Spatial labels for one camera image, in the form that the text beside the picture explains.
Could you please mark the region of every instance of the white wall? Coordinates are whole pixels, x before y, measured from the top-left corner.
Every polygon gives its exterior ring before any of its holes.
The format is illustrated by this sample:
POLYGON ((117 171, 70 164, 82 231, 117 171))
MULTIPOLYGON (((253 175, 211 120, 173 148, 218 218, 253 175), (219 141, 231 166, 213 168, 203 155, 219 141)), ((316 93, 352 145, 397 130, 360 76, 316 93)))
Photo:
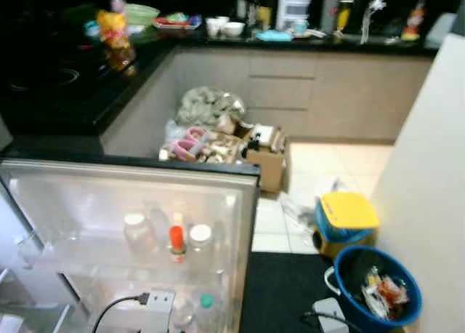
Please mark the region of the white wall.
POLYGON ((449 34, 373 194, 378 246, 418 281, 411 332, 465 332, 465 38, 449 34))

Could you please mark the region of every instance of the tile floor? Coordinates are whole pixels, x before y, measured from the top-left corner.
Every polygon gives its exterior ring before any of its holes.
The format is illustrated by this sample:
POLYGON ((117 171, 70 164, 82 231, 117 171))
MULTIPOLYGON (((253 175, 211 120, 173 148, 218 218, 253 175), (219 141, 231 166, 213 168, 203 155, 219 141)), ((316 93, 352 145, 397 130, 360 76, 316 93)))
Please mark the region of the tile floor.
MULTIPOLYGON (((339 177, 349 190, 370 196, 392 146, 346 144, 291 144, 289 196, 298 204, 315 206, 315 186, 325 177, 339 177)), ((308 233, 284 215, 277 196, 262 194, 256 213, 255 252, 317 253, 307 245, 308 233)))

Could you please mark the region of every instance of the blue bucket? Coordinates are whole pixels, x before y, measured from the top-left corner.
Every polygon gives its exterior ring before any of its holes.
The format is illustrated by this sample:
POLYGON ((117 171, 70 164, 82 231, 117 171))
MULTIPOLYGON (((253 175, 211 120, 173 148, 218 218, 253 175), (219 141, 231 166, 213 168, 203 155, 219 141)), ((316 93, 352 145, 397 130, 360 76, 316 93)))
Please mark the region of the blue bucket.
POLYGON ((349 246, 340 252, 334 266, 325 272, 328 288, 341 296, 341 306, 346 317, 366 333, 389 332, 392 329, 412 324, 421 312, 421 293, 412 275, 396 259, 371 246, 349 246), (410 301, 398 320, 388 321, 376 317, 361 302, 364 302, 360 286, 368 271, 376 266, 380 275, 401 279, 405 283, 410 301), (339 288, 329 282, 334 274, 339 288))

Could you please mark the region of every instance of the refrigerator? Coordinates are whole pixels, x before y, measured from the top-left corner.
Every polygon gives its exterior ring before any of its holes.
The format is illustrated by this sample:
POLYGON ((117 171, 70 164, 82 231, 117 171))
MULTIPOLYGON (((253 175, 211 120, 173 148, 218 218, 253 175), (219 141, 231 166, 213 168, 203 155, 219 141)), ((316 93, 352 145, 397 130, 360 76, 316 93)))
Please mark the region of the refrigerator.
POLYGON ((239 332, 256 166, 28 154, 3 158, 0 181, 0 315, 24 320, 22 332, 90 332, 106 305, 142 293, 148 304, 120 302, 97 332, 203 333, 205 294, 217 309, 209 333, 239 332), (128 237, 134 214, 150 246, 128 237), (211 231, 202 246, 191 239, 198 225, 211 231), (186 308, 185 326, 174 324, 186 308))

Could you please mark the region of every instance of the cabinet drawer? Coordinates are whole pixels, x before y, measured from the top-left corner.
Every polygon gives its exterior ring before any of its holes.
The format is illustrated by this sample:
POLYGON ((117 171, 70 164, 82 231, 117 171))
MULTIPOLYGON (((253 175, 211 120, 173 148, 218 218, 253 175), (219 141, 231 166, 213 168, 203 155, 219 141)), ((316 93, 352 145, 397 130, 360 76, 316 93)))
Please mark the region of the cabinet drawer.
POLYGON ((272 124, 281 127, 287 135, 302 136, 306 111, 268 110, 260 108, 247 109, 246 122, 272 124))
POLYGON ((313 78, 317 62, 311 52, 253 52, 250 75, 313 78))
POLYGON ((313 80, 252 77, 248 106, 307 109, 313 80))

